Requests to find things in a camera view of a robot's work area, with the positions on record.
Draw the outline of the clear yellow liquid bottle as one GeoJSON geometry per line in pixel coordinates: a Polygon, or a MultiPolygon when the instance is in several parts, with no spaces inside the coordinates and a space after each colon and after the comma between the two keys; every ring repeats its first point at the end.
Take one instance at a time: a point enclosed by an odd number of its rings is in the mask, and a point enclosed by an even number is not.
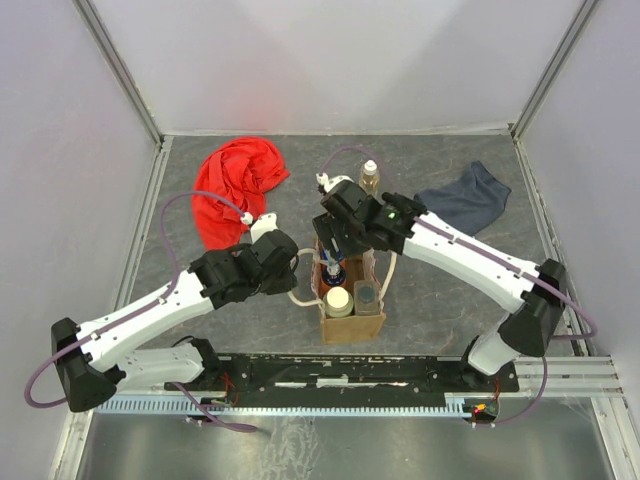
{"type": "Polygon", "coordinates": [[[361,167],[359,175],[359,186],[373,197],[377,196],[380,184],[380,170],[377,163],[369,159],[361,167]]]}

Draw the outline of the printed canvas tote bag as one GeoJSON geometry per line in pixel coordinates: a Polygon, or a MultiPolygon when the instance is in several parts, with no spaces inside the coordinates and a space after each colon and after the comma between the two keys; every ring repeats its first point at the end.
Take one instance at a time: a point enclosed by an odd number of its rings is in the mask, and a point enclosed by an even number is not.
{"type": "Polygon", "coordinates": [[[329,286],[323,281],[322,273],[328,267],[328,261],[321,258],[320,243],[316,242],[313,247],[298,251],[298,259],[305,255],[311,257],[309,286],[313,297],[309,300],[301,300],[296,296],[295,291],[290,291],[287,295],[294,305],[317,311],[323,343],[326,345],[349,344],[376,338],[387,318],[384,311],[384,297],[395,273],[398,255],[391,253],[390,264],[382,282],[376,276],[376,258],[373,250],[340,262],[346,272],[346,278],[341,287],[349,293],[352,300],[351,313],[342,317],[331,316],[327,312],[325,297],[329,286]],[[372,312],[363,312],[361,307],[356,306],[358,297],[356,289],[361,286],[371,286],[374,289],[372,312]]]}

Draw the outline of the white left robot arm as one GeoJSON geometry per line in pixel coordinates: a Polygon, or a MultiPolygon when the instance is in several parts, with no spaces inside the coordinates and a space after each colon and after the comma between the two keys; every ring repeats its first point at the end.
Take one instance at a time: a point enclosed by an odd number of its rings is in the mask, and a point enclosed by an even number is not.
{"type": "Polygon", "coordinates": [[[293,289],[298,247],[281,230],[252,243],[209,250],[169,284],[96,320],[63,318],[51,327],[52,352],[65,403],[84,412],[127,385],[189,383],[215,365],[200,343],[142,353],[139,346],[194,317],[253,295],[293,289]]]}

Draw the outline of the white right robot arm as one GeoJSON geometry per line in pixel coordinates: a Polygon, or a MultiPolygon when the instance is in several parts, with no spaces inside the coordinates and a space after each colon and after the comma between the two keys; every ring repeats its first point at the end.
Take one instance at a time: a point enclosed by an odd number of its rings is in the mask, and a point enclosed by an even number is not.
{"type": "Polygon", "coordinates": [[[503,319],[468,348],[471,369],[494,375],[519,357],[545,356],[565,308],[567,272],[561,263],[536,264],[503,253],[414,200],[388,192],[376,199],[347,176],[320,174],[317,183],[325,212],[313,225],[331,258],[393,252],[457,277],[504,310],[503,319]]]}

